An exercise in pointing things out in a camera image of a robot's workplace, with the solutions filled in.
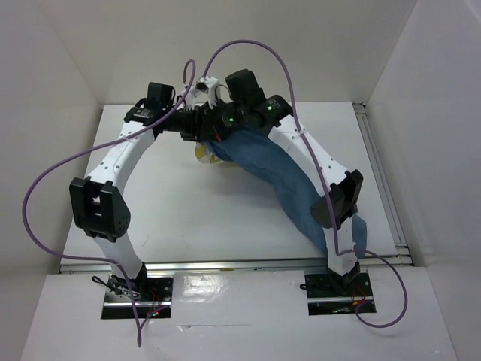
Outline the white pillow yellow edge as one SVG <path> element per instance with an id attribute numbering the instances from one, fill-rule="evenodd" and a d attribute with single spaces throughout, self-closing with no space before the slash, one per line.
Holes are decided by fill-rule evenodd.
<path id="1" fill-rule="evenodd" d="M 235 162 L 223 150 L 211 143 L 197 142 L 194 147 L 195 158 L 205 165 L 233 166 Z"/>

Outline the blue pillowcase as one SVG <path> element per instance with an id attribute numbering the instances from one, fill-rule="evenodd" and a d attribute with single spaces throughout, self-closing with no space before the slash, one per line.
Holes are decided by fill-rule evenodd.
<path id="1" fill-rule="evenodd" d="M 218 159 L 233 162 L 269 183 L 286 216 L 316 248 L 328 255 L 323 228 L 310 213 L 319 195 L 309 177 L 281 147 L 246 127 L 237 127 L 224 141 L 205 145 Z"/>

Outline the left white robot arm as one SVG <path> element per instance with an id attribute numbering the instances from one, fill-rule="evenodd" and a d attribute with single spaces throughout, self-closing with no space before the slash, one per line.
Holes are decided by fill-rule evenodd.
<path id="1" fill-rule="evenodd" d="M 102 161 L 85 178 L 75 178 L 69 185 L 76 227 L 111 260 L 114 286 L 132 300 L 149 292 L 148 277 L 128 235 L 131 212 L 123 193 L 158 135 L 170 131 L 197 140 L 201 112 L 195 100 L 200 93 L 197 85 L 187 86 L 176 98 L 172 86 L 150 83 L 147 97 L 126 113 L 119 137 Z"/>

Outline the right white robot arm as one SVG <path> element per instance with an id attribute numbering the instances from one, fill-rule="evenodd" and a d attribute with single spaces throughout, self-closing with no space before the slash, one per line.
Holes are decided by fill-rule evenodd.
<path id="1" fill-rule="evenodd" d="M 362 173 L 331 157 L 301 123 L 294 102 L 267 97 L 252 71 L 237 71 L 225 82 L 229 102 L 213 77 L 196 84 L 208 95 L 208 110 L 219 112 L 209 151 L 274 188 L 288 218 L 327 256 L 329 289 L 346 294 L 365 254 L 367 227 L 356 214 Z"/>

